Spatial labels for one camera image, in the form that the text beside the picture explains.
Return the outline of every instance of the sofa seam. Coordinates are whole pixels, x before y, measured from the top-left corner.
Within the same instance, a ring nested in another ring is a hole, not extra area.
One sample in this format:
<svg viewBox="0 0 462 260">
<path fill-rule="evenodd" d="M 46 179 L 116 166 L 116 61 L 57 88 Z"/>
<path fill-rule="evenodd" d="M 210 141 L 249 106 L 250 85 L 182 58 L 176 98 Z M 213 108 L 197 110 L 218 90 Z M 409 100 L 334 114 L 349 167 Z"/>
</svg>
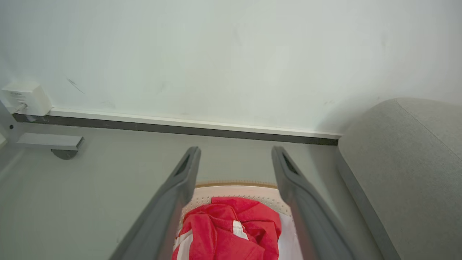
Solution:
<svg viewBox="0 0 462 260">
<path fill-rule="evenodd" d="M 411 114 L 409 111 L 407 111 L 404 107 L 401 106 L 401 104 L 395 99 L 395 102 L 396 104 L 404 111 L 406 112 L 409 116 L 411 116 L 412 118 L 414 118 L 415 121 L 417 121 L 423 128 L 425 128 L 425 130 L 427 130 L 432 136 L 434 136 L 444 147 L 446 147 L 457 159 L 459 159 L 460 162 L 462 162 L 462 158 L 460 158 L 459 156 L 457 156 L 457 154 L 451 149 L 449 148 L 443 141 L 441 141 L 441 139 L 438 138 L 438 136 L 436 136 L 432 131 L 430 131 L 430 129 L 428 129 L 424 124 L 422 124 L 422 122 L 420 122 L 420 120 L 418 120 L 413 114 Z"/>
</svg>

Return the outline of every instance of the white electrical box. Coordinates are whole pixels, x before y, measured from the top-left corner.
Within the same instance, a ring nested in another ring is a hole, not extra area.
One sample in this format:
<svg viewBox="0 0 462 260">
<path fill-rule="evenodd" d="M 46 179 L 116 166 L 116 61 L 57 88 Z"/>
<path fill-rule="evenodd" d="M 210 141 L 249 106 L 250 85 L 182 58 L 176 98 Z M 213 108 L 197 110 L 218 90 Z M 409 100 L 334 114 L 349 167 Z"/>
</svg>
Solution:
<svg viewBox="0 0 462 260">
<path fill-rule="evenodd" d="M 40 84 L 35 82 L 14 82 L 2 89 L 12 106 L 25 104 L 19 114 L 44 116 L 52 108 L 51 102 Z"/>
</svg>

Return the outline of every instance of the dark baseboard strip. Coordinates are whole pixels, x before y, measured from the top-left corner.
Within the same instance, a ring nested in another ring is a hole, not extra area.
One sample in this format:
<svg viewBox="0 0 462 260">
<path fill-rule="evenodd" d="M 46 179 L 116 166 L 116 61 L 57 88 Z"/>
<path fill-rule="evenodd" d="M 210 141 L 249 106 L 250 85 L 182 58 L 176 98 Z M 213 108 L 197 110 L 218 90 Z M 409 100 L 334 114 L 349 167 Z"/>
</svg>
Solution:
<svg viewBox="0 0 462 260">
<path fill-rule="evenodd" d="M 56 117 L 56 116 L 29 117 L 35 120 L 35 121 L 32 121 L 32 120 L 29 120 L 25 115 L 14 114 L 13 116 L 16 119 L 16 121 L 23 122 L 23 123 L 56 124 L 56 125 L 68 125 L 68 126 L 80 126 L 80 127 L 109 128 L 109 129 L 123 129 L 123 130 L 134 130 L 134 131 L 195 135 L 195 136 L 216 136 L 216 137 L 253 139 L 253 140 L 276 141 L 276 142 L 295 142 L 295 143 L 307 143 L 307 144 L 319 144 L 319 145 L 337 145 L 338 144 L 337 139 L 329 139 L 329 138 L 286 136 L 286 135 L 216 130 L 216 129 L 205 129 L 205 128 L 183 127 L 183 126 L 171 126 L 171 125 L 161 125 L 161 124 L 142 124 L 142 123 L 132 123 L 132 122 L 120 122 L 120 121 L 87 119 L 87 118 L 67 118 L 67 117 Z"/>
</svg>

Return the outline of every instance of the white wall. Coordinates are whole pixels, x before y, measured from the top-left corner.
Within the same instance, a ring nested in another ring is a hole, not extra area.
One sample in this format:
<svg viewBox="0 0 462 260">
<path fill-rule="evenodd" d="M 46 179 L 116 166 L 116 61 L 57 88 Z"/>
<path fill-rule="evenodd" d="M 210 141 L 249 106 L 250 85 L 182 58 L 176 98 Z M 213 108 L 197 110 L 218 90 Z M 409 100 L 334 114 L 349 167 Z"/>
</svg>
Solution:
<svg viewBox="0 0 462 260">
<path fill-rule="evenodd" d="M 342 133 L 462 104 L 462 1 L 3 0 L 0 84 L 24 78 L 57 108 Z"/>
</svg>

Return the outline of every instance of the red fabric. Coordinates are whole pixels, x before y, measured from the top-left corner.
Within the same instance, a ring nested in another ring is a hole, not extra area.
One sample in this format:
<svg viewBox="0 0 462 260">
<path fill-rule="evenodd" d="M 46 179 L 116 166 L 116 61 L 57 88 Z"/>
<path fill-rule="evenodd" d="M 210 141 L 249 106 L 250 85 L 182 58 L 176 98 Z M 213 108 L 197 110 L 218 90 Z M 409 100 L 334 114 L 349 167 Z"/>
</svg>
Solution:
<svg viewBox="0 0 462 260">
<path fill-rule="evenodd" d="M 233 221 L 242 224 L 249 240 L 233 233 Z M 277 260 L 281 234 L 279 214 L 245 198 L 212 198 L 212 203 L 188 212 L 180 235 L 192 230 L 190 260 Z M 179 247 L 172 255 L 177 260 Z"/>
</svg>

